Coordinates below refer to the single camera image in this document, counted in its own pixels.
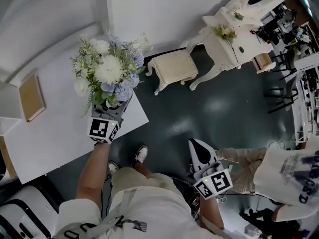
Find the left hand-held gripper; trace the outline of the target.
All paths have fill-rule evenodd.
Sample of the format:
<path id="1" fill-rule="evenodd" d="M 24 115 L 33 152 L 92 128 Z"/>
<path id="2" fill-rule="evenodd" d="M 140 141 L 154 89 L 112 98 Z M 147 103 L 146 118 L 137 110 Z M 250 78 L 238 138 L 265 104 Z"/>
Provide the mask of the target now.
<path id="1" fill-rule="evenodd" d="M 121 128 L 132 97 L 120 102 L 116 108 L 93 105 L 92 115 L 88 118 L 87 135 L 95 142 L 112 143 Z"/>

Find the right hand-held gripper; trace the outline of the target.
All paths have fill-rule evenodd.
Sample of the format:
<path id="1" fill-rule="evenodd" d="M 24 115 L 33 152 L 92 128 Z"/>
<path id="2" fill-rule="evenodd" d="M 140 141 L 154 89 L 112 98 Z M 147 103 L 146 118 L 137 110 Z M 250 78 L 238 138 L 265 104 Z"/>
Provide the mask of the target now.
<path id="1" fill-rule="evenodd" d="M 215 150 L 207 143 L 190 138 L 192 185 L 204 199 L 210 199 L 232 188 L 229 170 L 217 160 Z"/>

